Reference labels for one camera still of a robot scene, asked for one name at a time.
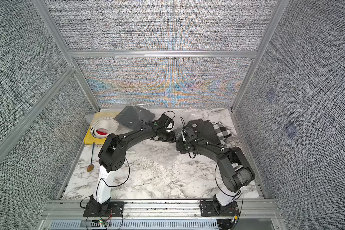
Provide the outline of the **dark grey pinstripe shirt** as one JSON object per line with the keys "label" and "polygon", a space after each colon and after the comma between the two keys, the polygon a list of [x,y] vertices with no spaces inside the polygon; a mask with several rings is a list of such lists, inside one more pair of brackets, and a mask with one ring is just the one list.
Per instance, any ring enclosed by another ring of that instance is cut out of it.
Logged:
{"label": "dark grey pinstripe shirt", "polygon": [[213,125],[209,120],[204,121],[202,119],[197,119],[197,120],[191,120],[187,124],[183,123],[184,126],[181,128],[180,132],[178,133],[179,136],[177,140],[182,137],[183,141],[184,136],[183,136],[183,131],[186,127],[193,127],[196,131],[197,135],[197,140],[195,144],[196,152],[193,152],[193,154],[196,155],[201,155],[201,146],[202,145],[220,145],[219,144],[219,139],[216,135],[216,132],[213,128]]}

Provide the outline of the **clear plastic vacuum bag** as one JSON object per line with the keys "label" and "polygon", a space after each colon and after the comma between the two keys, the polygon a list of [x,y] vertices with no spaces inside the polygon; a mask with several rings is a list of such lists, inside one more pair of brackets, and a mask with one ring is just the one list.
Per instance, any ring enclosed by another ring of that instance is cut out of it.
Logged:
{"label": "clear plastic vacuum bag", "polygon": [[[174,117],[174,128],[176,130],[182,127],[180,117],[186,122],[193,118],[192,112],[188,109],[181,108],[155,108],[155,107],[144,107],[144,109],[151,111],[155,114],[154,119],[158,119],[162,113],[166,112],[167,115]],[[103,109],[100,113],[88,114],[85,116],[86,121],[89,124],[93,124],[100,118],[104,117],[116,117],[122,108],[107,108]],[[176,160],[179,152],[175,149],[174,143],[166,143],[157,140],[145,140],[128,150],[128,154],[136,153],[142,157],[145,157],[151,161],[154,161],[164,167],[170,168],[173,162]]]}

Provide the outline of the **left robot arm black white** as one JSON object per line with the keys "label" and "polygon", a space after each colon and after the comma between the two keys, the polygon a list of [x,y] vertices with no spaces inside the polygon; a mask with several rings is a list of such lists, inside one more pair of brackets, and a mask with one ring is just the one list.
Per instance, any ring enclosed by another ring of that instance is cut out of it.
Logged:
{"label": "left robot arm black white", "polygon": [[115,172],[127,162],[127,150],[144,140],[156,137],[161,141],[173,143],[176,140],[175,133],[172,132],[173,126],[174,122],[171,119],[167,122],[155,120],[146,122],[141,127],[125,134],[108,135],[98,154],[100,172],[93,194],[96,202],[103,204],[110,199]]}

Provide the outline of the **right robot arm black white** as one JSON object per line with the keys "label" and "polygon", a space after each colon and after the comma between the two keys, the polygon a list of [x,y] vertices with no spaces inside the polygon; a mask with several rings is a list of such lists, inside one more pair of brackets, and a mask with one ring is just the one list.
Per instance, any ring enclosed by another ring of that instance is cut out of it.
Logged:
{"label": "right robot arm black white", "polygon": [[227,148],[214,144],[206,139],[193,141],[180,138],[176,143],[176,149],[182,154],[205,156],[216,163],[215,172],[219,172],[223,185],[218,183],[219,192],[214,195],[212,206],[216,214],[224,215],[226,210],[234,209],[236,199],[240,195],[241,188],[249,185],[255,179],[255,173],[250,163],[239,147]]}

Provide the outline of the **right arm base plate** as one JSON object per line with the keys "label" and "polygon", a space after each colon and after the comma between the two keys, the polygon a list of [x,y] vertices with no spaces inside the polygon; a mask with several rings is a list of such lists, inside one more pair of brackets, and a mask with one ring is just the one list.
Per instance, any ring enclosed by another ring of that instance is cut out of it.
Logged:
{"label": "right arm base plate", "polygon": [[227,206],[221,206],[216,201],[199,200],[198,202],[202,217],[234,217],[239,213],[237,202]]}

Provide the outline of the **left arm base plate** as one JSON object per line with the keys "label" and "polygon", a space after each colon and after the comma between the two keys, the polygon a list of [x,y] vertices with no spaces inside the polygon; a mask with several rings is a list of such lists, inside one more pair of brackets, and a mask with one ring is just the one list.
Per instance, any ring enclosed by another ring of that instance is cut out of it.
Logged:
{"label": "left arm base plate", "polygon": [[83,217],[122,217],[124,211],[125,202],[111,202],[107,201],[103,204],[99,204],[96,201],[89,201],[86,204]]}

